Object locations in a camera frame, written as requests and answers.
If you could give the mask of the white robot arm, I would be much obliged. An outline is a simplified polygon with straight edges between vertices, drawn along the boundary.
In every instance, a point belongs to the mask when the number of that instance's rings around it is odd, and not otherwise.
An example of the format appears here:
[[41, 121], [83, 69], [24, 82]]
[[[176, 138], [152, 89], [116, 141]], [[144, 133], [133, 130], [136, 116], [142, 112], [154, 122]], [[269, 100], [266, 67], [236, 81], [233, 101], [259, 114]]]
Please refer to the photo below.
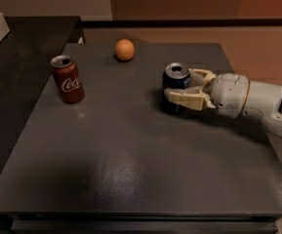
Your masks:
[[228, 118], [252, 118], [266, 132], [282, 137], [282, 86], [180, 66], [167, 69], [164, 79], [164, 97], [172, 104], [198, 111], [213, 109]]

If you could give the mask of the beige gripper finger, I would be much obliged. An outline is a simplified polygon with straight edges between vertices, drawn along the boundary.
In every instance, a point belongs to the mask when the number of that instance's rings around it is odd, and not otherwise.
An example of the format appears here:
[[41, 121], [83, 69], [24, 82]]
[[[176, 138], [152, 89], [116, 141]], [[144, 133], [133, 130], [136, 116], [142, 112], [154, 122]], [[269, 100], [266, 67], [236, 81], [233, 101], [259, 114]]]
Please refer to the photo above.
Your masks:
[[208, 108], [216, 108], [211, 101], [211, 97], [204, 93], [200, 86], [183, 90], [166, 88], [164, 90], [164, 96], [168, 102], [193, 110], [201, 111]]
[[208, 69], [190, 68], [190, 86], [208, 86], [213, 79], [217, 77], [215, 73]]

